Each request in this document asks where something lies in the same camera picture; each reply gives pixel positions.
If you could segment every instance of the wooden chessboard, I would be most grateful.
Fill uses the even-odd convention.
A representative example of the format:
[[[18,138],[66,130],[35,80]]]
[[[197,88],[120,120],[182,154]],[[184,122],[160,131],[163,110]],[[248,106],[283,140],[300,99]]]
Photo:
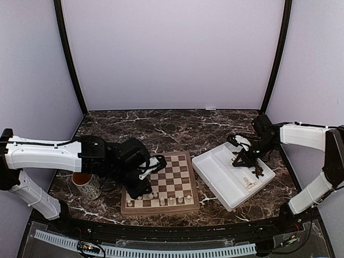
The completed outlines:
[[[143,195],[142,199],[132,199],[125,188],[122,191],[121,213],[125,216],[148,216],[159,213],[186,213],[199,210],[199,201],[196,191],[194,170],[188,152],[163,153],[166,157],[167,165],[165,169],[157,173],[150,174],[152,189],[157,192],[157,196],[149,199],[148,195]],[[161,197],[164,198],[165,205],[161,205]]]

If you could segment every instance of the white tray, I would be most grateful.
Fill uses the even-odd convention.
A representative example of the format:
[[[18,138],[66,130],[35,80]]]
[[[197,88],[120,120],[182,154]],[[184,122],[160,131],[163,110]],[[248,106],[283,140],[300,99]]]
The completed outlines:
[[[235,155],[242,147],[226,142],[192,159],[192,166],[227,211],[233,211],[244,201],[265,187],[275,173],[258,159],[263,176],[252,173],[255,168],[232,166]]]

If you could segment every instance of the marble table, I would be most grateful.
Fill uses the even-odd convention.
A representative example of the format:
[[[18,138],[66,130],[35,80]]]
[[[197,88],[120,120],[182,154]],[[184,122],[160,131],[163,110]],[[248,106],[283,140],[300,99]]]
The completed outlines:
[[[253,110],[95,111],[84,118],[77,135],[92,134],[111,142],[136,137],[152,153],[189,151],[193,157],[224,143],[230,132],[254,135],[250,122],[257,115]],[[276,177],[233,212],[226,211],[197,173],[201,205],[194,213],[123,217],[122,187],[108,182],[106,187],[111,191],[102,193],[97,200],[85,200],[72,184],[71,172],[63,170],[56,173],[49,193],[69,205],[72,217],[103,223],[162,227],[241,223],[277,217],[280,206],[297,193],[277,151],[267,165]]]

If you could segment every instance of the white wall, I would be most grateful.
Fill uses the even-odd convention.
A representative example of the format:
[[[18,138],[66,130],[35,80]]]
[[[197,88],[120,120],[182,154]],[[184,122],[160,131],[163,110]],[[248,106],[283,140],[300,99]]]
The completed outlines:
[[[89,110],[259,109],[283,0],[67,0]]]
[[[68,74],[53,1],[0,1],[0,133],[70,139],[82,119]],[[30,170],[48,189],[54,171]],[[25,203],[0,192],[1,257],[16,257],[30,215]]]
[[[294,1],[283,59],[267,114],[274,123],[344,124],[344,2]],[[321,171],[320,151],[286,146],[305,187]],[[319,210],[337,257],[344,254],[344,191]]]

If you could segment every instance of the ceramic mug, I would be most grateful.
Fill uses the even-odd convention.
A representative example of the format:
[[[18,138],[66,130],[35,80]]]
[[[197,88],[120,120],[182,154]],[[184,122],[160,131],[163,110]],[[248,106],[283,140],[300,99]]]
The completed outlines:
[[[95,200],[102,193],[101,185],[95,175],[73,173],[71,180],[83,197],[88,200]]]

